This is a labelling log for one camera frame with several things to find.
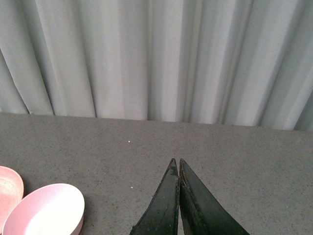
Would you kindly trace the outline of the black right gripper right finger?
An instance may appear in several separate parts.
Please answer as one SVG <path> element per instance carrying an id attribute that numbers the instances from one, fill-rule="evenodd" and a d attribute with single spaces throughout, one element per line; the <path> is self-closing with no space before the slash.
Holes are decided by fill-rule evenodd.
<path id="1" fill-rule="evenodd" d="M 179 162 L 180 212 L 186 235 L 247 235 L 184 159 Z"/>

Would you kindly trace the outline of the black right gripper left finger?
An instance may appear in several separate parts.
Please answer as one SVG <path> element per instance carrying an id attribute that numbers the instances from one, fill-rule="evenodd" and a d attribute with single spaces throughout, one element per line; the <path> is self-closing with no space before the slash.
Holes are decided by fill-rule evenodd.
<path id="1" fill-rule="evenodd" d="M 152 200 L 133 226 L 132 235 L 176 235 L 179 221 L 180 179 L 176 160 L 171 159 Z"/>

